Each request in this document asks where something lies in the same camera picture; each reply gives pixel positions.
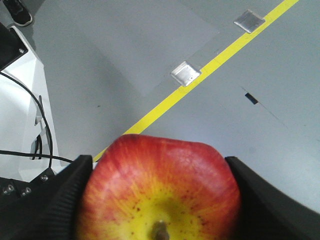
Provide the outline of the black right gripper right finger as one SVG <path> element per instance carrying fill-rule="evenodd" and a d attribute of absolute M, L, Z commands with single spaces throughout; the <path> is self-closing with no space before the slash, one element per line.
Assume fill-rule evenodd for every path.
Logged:
<path fill-rule="evenodd" d="M 240 188 L 238 240 L 318 240 L 320 215 L 292 199 L 235 156 L 225 158 Z"/>

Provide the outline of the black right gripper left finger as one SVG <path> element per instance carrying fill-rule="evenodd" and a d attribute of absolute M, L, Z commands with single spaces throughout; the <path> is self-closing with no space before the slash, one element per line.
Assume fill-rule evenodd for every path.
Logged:
<path fill-rule="evenodd" d="M 78 203 L 93 171 L 80 155 L 58 174 L 47 168 L 31 182 L 0 179 L 2 240 L 73 240 Z"/>

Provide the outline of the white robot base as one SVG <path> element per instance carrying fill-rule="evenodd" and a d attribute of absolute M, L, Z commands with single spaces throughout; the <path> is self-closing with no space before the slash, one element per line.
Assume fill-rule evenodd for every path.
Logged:
<path fill-rule="evenodd" d="M 47 167 L 55 174 L 67 163 L 58 156 L 44 65 L 23 33 L 0 26 L 0 149 L 3 178 L 31 181 Z"/>

